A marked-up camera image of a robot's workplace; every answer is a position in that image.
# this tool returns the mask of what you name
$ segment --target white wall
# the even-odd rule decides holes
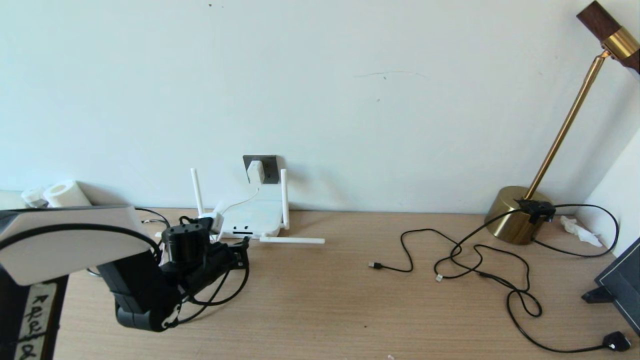
[[[589,195],[586,202],[608,209],[620,223],[615,256],[622,254],[640,236],[640,131],[636,133],[620,157]],[[582,208],[580,221],[599,233],[602,241],[611,246],[615,226],[611,218],[597,209]]]
[[[4,0],[0,189],[193,206],[198,167],[212,206],[246,190],[243,154],[278,154],[301,208],[484,213],[529,184],[600,51],[588,3]],[[639,37],[638,1],[601,3]],[[638,88],[606,62],[541,191],[591,193]]]

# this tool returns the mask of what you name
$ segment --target desk surface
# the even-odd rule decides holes
[[[159,209],[172,223],[193,210]],[[141,213],[141,218],[150,218]],[[470,274],[435,281],[433,263],[451,243],[434,233],[406,238],[415,262],[409,274],[373,270],[378,260],[407,268],[399,235],[434,227],[460,239],[481,224],[480,215],[292,212],[290,236],[323,237],[325,245],[251,242],[251,275],[233,301],[206,310],[190,323],[162,333],[117,324],[113,297],[101,279],[79,272],[70,277],[56,346],[56,359],[639,359],[638,338],[610,304],[587,305],[580,296],[614,258],[578,259],[539,245],[518,246],[481,231],[468,241],[516,251],[531,265],[532,293],[543,316],[531,318],[513,300],[526,331],[555,348],[590,347],[604,335],[624,332],[634,342],[626,353],[598,350],[555,354],[529,343],[505,308],[508,290]],[[150,233],[161,230],[149,225]],[[599,249],[565,233],[558,222],[538,237],[551,245],[596,253]],[[477,259],[467,247],[461,261]],[[524,283],[524,267],[488,254],[482,269]],[[441,272],[459,270],[443,266]],[[219,295],[242,279],[230,274]],[[207,289],[201,294],[206,299]],[[188,305],[181,317],[193,313]]]

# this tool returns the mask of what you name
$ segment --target wall socket plate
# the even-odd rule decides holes
[[[265,184],[277,184],[280,182],[280,170],[278,169],[278,160],[275,155],[243,155],[244,169],[249,169],[249,165],[253,160],[262,161],[262,168],[264,169],[264,183]]]

